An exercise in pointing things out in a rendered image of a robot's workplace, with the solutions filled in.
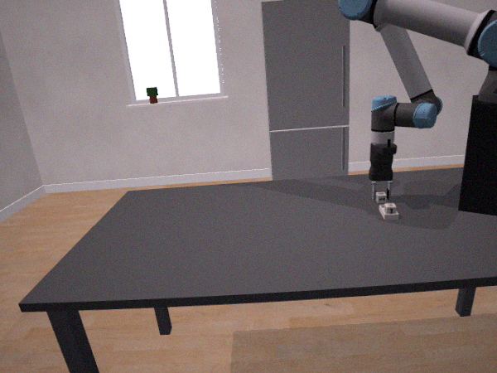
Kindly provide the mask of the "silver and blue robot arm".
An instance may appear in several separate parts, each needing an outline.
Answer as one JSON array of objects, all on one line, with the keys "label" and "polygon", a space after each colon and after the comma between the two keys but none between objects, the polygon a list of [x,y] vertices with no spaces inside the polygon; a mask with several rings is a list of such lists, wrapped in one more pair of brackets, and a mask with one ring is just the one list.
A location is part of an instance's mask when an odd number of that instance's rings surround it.
[{"label": "silver and blue robot arm", "polygon": [[432,128],[442,111],[406,29],[463,46],[468,56],[482,58],[489,70],[478,100],[497,103],[497,11],[477,13],[431,0],[339,0],[339,8],[344,17],[380,32],[411,100],[374,97],[371,131]]}]

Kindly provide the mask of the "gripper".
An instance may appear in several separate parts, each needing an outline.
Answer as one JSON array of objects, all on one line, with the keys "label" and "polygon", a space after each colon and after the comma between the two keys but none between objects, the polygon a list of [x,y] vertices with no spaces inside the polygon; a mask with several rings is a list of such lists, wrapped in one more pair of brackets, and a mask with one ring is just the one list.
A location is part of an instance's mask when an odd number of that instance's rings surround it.
[{"label": "gripper", "polygon": [[[397,152],[394,142],[394,132],[376,133],[371,131],[369,179],[373,184],[372,198],[376,200],[376,182],[387,181],[387,199],[391,198],[391,186],[393,184],[393,155]],[[391,143],[391,146],[390,146]],[[375,147],[376,145],[376,147]]]}]

